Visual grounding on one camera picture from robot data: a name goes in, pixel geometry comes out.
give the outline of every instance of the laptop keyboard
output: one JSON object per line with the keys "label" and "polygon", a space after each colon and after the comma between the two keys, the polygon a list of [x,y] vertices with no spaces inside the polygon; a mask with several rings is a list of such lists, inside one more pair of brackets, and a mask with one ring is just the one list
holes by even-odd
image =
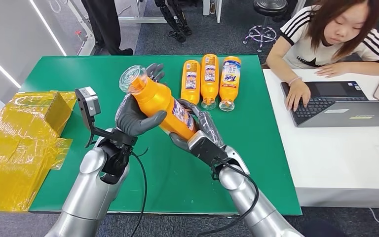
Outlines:
{"label": "laptop keyboard", "polygon": [[303,106],[302,100],[294,112],[298,118],[310,118],[331,106],[335,101],[366,101],[365,97],[343,97],[343,98],[311,98],[307,108]]}

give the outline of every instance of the green table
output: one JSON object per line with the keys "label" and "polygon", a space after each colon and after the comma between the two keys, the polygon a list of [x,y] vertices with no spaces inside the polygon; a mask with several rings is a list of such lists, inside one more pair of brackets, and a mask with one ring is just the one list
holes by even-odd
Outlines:
{"label": "green table", "polygon": [[[163,63],[163,82],[179,97],[182,67],[185,61],[202,56],[90,56],[43,57],[24,82],[21,91],[73,91],[91,86],[98,94],[102,113],[96,126],[114,126],[114,116],[124,93],[118,79],[132,65]],[[264,76],[256,55],[240,55],[241,82],[234,111],[218,108],[211,112],[226,144],[235,148],[249,167],[253,179],[275,207],[286,215],[301,214],[290,170],[281,143]],[[30,211],[60,211],[78,174],[79,165],[89,149],[89,137],[75,109],[62,134],[73,143],[60,170],[47,175]],[[236,213],[227,191],[211,179],[211,171],[202,161],[175,147],[169,137],[155,128],[143,136],[134,148],[142,153],[148,177],[146,212],[229,214]],[[130,173],[110,211],[139,212],[144,181],[137,161],[130,158]]]}

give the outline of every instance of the yellow plastic bag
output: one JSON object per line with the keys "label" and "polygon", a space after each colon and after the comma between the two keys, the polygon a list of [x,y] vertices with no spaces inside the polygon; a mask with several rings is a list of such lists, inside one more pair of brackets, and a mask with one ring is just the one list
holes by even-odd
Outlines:
{"label": "yellow plastic bag", "polygon": [[72,140],[60,134],[74,95],[17,93],[0,111],[0,211],[27,211],[48,171],[61,168]]}

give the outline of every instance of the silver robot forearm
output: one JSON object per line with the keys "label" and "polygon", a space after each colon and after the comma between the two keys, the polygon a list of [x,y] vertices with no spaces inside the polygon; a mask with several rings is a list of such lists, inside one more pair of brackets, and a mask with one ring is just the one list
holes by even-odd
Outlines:
{"label": "silver robot forearm", "polygon": [[[232,164],[232,167],[249,174],[243,160],[235,150],[226,147],[226,152],[240,164],[240,166]],[[254,185],[246,177],[226,166],[219,173],[219,181],[228,190],[237,212],[240,215],[245,213],[251,207],[255,197]],[[259,190],[259,199],[254,209],[243,221],[255,237],[303,237],[275,209],[261,190]]]}
{"label": "silver robot forearm", "polygon": [[117,183],[103,182],[100,172],[106,159],[106,154],[98,147],[86,153],[62,213],[45,237],[96,236],[100,222],[129,172],[128,165]]}

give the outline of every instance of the orange detergent bottle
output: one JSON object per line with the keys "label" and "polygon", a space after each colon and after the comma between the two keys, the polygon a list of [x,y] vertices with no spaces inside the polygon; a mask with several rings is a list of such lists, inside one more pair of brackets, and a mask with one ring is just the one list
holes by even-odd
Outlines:
{"label": "orange detergent bottle", "polygon": [[216,97],[219,94],[219,59],[214,54],[206,54],[201,62],[201,106],[212,110],[217,106]]}
{"label": "orange detergent bottle", "polygon": [[220,80],[220,98],[222,101],[219,107],[223,111],[234,109],[234,100],[239,90],[240,79],[240,59],[229,56],[223,62],[222,79]]}
{"label": "orange detergent bottle", "polygon": [[197,131],[194,118],[172,97],[171,90],[148,78],[142,66],[128,68],[121,75],[119,86],[136,98],[140,110],[148,117],[165,110],[167,116],[160,128],[167,134],[174,132],[188,140]]}
{"label": "orange detergent bottle", "polygon": [[181,99],[194,104],[200,101],[201,66],[195,60],[188,60],[182,69]]}

